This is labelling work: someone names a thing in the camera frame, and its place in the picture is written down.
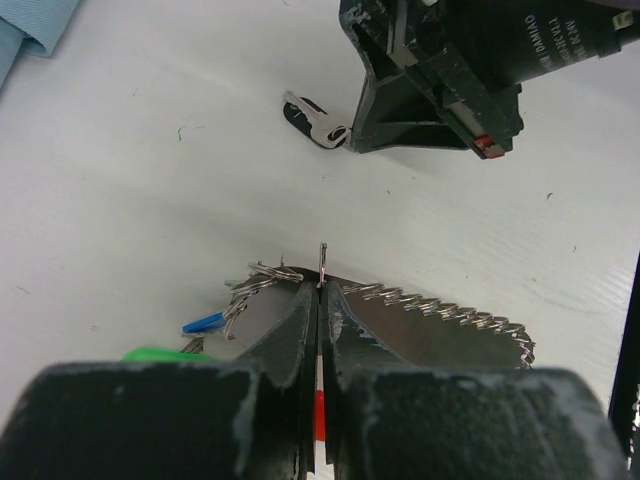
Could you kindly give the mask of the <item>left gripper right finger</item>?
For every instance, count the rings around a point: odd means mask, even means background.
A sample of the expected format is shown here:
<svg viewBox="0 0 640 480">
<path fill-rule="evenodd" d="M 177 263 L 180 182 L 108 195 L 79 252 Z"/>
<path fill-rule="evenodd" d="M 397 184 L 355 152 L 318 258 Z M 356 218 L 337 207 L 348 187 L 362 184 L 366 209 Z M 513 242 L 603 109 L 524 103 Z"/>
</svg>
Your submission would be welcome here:
<svg viewBox="0 0 640 480">
<path fill-rule="evenodd" d="M 323 289 L 326 458 L 339 479 L 626 479 L 575 373 L 525 327 L 381 284 Z"/>
</svg>

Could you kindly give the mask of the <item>red handled metal keyring holder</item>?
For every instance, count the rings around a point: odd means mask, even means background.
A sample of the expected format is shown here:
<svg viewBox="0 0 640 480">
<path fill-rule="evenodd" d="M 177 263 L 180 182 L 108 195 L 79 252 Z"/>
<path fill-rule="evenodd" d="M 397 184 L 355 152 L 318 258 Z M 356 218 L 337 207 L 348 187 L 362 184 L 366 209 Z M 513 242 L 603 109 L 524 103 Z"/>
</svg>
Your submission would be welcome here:
<svg viewBox="0 0 640 480">
<path fill-rule="evenodd" d="M 474 394 L 464 384 L 482 372 L 510 378 L 529 368 L 534 341 L 523 325 L 324 268 L 259 262 L 231 287 L 224 334 L 250 349 L 306 282 L 319 296 L 316 368 L 325 368 L 331 459 L 363 466 L 392 453 L 450 452 L 457 441 L 474 453 L 506 447 L 515 424 L 499 415 L 507 392 Z"/>
</svg>

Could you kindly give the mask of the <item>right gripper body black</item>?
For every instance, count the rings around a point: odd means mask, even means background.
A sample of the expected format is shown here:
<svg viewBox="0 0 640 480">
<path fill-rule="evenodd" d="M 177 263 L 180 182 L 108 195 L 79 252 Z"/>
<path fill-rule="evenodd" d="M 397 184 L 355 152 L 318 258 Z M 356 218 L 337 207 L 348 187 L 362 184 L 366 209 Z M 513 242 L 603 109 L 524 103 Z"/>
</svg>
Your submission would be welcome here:
<svg viewBox="0 0 640 480">
<path fill-rule="evenodd" d="M 512 150 L 526 81 L 639 39 L 635 1 L 344 1 L 339 22 L 365 73 L 441 77 L 483 159 Z"/>
</svg>

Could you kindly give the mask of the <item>key with black tag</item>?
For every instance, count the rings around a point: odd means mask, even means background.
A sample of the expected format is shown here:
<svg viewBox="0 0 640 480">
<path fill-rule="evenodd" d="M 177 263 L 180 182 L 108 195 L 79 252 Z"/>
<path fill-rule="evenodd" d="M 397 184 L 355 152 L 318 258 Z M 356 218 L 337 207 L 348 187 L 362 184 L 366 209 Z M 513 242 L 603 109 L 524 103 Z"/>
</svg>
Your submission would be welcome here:
<svg viewBox="0 0 640 480">
<path fill-rule="evenodd" d="M 345 122 L 290 90 L 283 95 L 282 113 L 291 126 L 322 149 L 340 148 L 349 139 L 351 128 Z"/>
</svg>

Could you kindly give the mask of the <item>bunch of tagged keys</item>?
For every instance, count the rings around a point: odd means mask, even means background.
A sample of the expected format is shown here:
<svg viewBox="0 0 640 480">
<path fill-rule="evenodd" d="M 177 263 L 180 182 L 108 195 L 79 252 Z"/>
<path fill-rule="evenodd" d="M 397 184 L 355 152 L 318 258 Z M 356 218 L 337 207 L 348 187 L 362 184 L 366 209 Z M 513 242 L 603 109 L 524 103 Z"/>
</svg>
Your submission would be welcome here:
<svg viewBox="0 0 640 480">
<path fill-rule="evenodd" d="M 127 363 L 179 363 L 179 362 L 203 362 L 220 358 L 208 354 L 205 348 L 207 340 L 215 339 L 215 344 L 222 346 L 225 351 L 240 354 L 246 350 L 246 346 L 240 343 L 232 334 L 226 336 L 224 328 L 227 319 L 221 311 L 189 322 L 182 327 L 181 333 L 188 343 L 180 350 L 160 347 L 138 347 L 129 351 L 122 358 Z"/>
</svg>

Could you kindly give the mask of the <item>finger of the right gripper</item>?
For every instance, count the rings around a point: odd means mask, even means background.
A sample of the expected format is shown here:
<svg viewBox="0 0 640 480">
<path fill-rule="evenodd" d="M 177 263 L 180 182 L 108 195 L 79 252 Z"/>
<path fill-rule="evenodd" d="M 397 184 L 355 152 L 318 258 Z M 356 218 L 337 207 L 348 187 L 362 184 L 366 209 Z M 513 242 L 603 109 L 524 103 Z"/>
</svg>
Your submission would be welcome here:
<svg viewBox="0 0 640 480">
<path fill-rule="evenodd" d="M 395 147 L 474 150 L 469 132 L 446 108 L 450 86 L 418 69 L 365 73 L 348 146 L 357 153 Z"/>
</svg>

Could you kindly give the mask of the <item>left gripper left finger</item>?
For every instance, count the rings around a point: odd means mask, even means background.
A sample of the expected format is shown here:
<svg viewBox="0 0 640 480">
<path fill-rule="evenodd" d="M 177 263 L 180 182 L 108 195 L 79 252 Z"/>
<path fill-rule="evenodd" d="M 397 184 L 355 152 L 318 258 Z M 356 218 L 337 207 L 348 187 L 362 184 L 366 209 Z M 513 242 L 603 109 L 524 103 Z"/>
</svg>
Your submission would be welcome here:
<svg viewBox="0 0 640 480">
<path fill-rule="evenodd" d="M 319 296 L 230 361 L 66 363 L 26 387 L 5 479 L 303 479 L 315 466 Z"/>
</svg>

